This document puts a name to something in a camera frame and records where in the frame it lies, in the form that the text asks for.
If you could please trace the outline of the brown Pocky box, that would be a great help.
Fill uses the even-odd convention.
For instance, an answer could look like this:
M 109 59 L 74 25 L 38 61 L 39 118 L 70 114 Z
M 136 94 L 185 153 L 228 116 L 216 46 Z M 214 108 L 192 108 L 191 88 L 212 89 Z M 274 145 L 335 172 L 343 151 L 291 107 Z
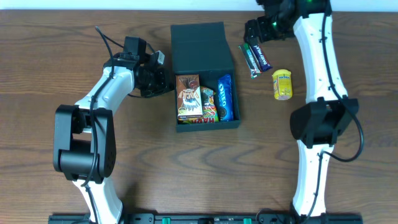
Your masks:
M 177 119 L 185 121 L 203 116 L 198 74 L 177 75 Z

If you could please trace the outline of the purple Dairy Milk bar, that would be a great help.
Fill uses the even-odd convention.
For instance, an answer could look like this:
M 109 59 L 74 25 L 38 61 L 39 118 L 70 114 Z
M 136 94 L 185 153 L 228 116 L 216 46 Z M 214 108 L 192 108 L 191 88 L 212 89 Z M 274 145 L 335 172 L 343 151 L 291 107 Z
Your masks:
M 251 39 L 249 41 L 249 45 L 257 59 L 259 64 L 259 68 L 262 72 L 266 72 L 272 68 L 272 65 L 269 63 L 268 59 L 266 58 L 264 51 L 262 50 L 261 46 L 258 44 L 256 39 Z

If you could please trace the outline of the green chocolate bar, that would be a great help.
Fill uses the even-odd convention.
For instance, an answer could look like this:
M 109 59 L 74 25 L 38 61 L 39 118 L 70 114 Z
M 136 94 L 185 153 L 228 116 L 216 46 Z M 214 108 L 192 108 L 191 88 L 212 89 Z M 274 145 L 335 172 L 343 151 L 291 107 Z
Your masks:
M 244 55 L 244 58 L 250 70 L 251 78 L 254 79 L 258 77 L 261 74 L 261 71 L 259 69 L 259 66 L 257 65 L 255 56 L 252 53 L 249 45 L 247 43 L 244 43 L 239 45 L 238 47 L 240 48 L 240 50 Z

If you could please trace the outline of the dark green gift box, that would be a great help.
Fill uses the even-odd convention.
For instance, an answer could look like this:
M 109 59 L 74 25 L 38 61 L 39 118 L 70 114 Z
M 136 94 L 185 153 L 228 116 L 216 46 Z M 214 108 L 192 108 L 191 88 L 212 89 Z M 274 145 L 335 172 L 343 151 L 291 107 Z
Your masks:
M 218 90 L 218 80 L 231 76 L 232 121 L 218 123 L 176 124 L 178 133 L 238 128 L 241 122 L 236 74 L 223 22 L 172 25 L 172 73 L 198 75 L 202 86 Z

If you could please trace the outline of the Haribo gummy candy bag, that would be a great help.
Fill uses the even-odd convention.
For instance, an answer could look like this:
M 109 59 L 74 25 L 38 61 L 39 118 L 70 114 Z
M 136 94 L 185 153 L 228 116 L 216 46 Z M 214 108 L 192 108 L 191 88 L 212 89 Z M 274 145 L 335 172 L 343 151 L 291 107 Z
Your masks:
M 216 93 L 205 86 L 200 87 L 201 104 L 202 104 L 202 117 L 201 118 L 188 118 L 180 121 L 182 124 L 196 124 L 196 123 L 217 123 L 219 121 L 218 113 L 215 106 L 214 96 Z

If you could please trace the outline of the blue Oreo cookie pack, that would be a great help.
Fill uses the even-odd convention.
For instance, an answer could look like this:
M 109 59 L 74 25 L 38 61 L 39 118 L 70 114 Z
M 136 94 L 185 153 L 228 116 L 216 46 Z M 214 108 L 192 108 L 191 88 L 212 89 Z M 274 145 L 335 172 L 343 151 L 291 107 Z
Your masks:
M 234 114 L 230 74 L 226 74 L 218 80 L 218 98 L 220 104 L 219 120 L 232 121 Z

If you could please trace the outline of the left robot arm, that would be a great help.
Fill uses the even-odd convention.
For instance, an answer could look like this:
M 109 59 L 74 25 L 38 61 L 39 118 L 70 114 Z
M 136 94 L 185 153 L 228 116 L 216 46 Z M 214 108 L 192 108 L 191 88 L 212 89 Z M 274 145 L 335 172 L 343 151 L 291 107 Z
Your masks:
M 116 162 L 114 114 L 138 89 L 141 98 L 173 90 L 165 55 L 145 40 L 126 37 L 122 52 L 111 54 L 96 85 L 74 105 L 55 112 L 53 166 L 82 193 L 86 215 L 51 215 L 49 223 L 122 223 L 124 205 L 111 174 Z

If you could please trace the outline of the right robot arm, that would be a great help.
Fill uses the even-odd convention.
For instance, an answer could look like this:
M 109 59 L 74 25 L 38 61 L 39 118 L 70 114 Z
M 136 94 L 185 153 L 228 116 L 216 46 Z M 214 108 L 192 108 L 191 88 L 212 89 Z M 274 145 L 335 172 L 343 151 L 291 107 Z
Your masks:
M 296 37 L 306 80 L 306 104 L 290 115 L 290 130 L 299 149 L 297 188 L 291 215 L 282 223 L 361 223 L 359 215 L 329 215 L 324 201 L 330 159 L 353 162 L 363 151 L 364 134 L 356 117 L 359 103 L 350 98 L 338 70 L 332 37 L 330 1 L 258 1 L 264 16 L 247 21 L 241 47 L 252 76 L 271 69 L 260 44 Z M 350 122 L 359 148 L 350 158 L 333 154 Z

